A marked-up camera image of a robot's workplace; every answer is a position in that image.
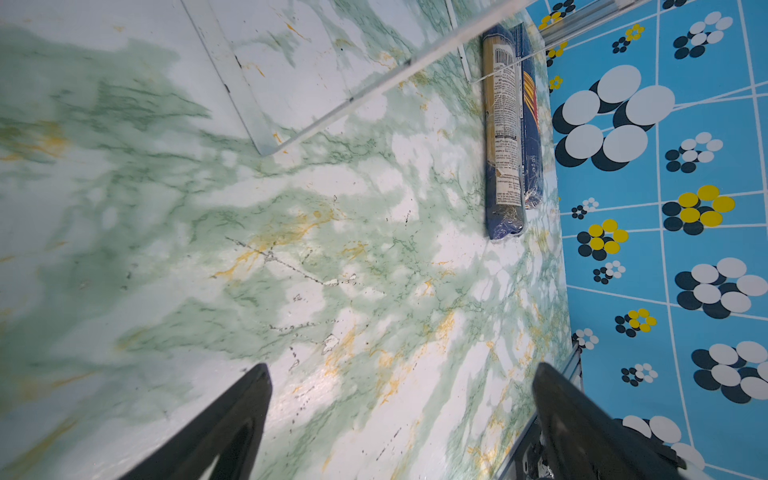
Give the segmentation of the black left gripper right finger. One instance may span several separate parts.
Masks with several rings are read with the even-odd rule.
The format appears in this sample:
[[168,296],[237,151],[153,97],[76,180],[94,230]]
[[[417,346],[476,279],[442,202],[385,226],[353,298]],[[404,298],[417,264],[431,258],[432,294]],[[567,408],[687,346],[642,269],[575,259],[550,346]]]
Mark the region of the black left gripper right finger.
[[678,462],[613,421],[552,365],[532,382],[549,468],[556,479],[679,479]]

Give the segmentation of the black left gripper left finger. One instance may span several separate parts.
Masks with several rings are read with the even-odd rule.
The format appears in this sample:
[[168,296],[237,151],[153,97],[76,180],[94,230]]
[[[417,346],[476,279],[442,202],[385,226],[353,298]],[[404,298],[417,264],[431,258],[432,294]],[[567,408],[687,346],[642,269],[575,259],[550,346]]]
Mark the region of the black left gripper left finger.
[[255,365],[125,479],[248,479],[272,396],[268,367]]

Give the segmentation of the clear dark spaghetti bag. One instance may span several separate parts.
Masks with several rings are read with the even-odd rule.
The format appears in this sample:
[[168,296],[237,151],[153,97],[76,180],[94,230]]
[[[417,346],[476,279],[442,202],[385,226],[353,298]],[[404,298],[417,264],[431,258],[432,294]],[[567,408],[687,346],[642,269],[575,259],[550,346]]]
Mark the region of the clear dark spaghetti bag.
[[489,238],[521,234],[526,224],[522,92],[515,36],[497,25],[482,36],[485,112],[485,220]]

